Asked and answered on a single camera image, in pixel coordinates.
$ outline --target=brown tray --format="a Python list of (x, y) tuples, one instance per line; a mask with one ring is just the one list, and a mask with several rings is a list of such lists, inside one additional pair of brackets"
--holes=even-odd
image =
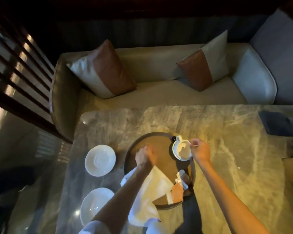
[[(154, 147), (155, 152), (158, 154), (156, 166), (172, 181), (173, 184), (175, 184), (175, 179), (177, 178), (176, 173), (181, 169), (184, 169), (184, 171), (191, 177), (192, 182), (194, 182), (194, 164), (189, 161), (180, 161), (175, 158), (172, 153), (172, 137), (173, 136), (168, 133), (152, 132), (138, 138), (128, 149), (124, 165), (125, 174), (129, 173), (137, 166), (135, 160), (137, 151), (144, 147), (146, 143), (150, 143)], [(158, 210), (165, 210), (174, 208), (182, 202), (168, 204), (166, 195), (164, 195), (153, 201), (153, 203)]]

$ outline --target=sofa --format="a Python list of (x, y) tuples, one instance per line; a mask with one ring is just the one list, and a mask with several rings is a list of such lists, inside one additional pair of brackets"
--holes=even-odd
[(228, 43), (229, 75), (202, 92), (192, 89), (177, 63), (203, 44), (116, 49), (137, 90), (109, 99), (91, 92), (66, 66), (89, 51), (60, 55), (50, 95), (51, 118), (59, 133), (73, 141), (76, 124), (88, 111), (159, 105), (273, 104), (277, 85), (248, 43)]

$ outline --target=napkin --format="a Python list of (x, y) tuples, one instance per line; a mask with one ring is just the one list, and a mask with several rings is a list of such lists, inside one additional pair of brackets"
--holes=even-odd
[[(121, 180), (121, 186), (128, 181), (135, 170), (136, 167), (125, 175)], [(157, 166), (154, 166), (145, 178), (133, 202), (133, 206), (128, 215), (129, 223), (138, 227), (147, 227), (152, 220), (159, 220), (160, 216), (152, 202), (170, 192), (172, 186), (173, 183), (168, 177)]]

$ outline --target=forearm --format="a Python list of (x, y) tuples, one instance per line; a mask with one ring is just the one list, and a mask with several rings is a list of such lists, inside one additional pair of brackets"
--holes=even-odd
[(245, 204), (226, 186), (210, 164), (200, 166), (215, 198), (227, 220), (232, 233), (267, 234), (265, 226), (252, 214)]
[(111, 234), (120, 233), (128, 218), (129, 211), (150, 168), (137, 167), (133, 175), (113, 196), (113, 198), (92, 219), (103, 222)]

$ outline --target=table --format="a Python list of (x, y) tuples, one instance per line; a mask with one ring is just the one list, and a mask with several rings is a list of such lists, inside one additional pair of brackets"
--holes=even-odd
[[(127, 149), (138, 137), (155, 131), (206, 141), (216, 172), (270, 232), (293, 233), (293, 187), (281, 160), (288, 157), (293, 137), (267, 135), (258, 116), (262, 109), (293, 117), (293, 106), (276, 105), (158, 106), (83, 114), (70, 152), (56, 234), (82, 229), (79, 212), (84, 197), (98, 187), (116, 192)], [(109, 174), (93, 177), (86, 172), (84, 160), (99, 144), (111, 146), (117, 160)], [(205, 234), (230, 233), (197, 164), (195, 174), (195, 196), (174, 209), (159, 211), (161, 221), (171, 233), (199, 233), (201, 227)], [(123, 233), (142, 231), (127, 223)]]

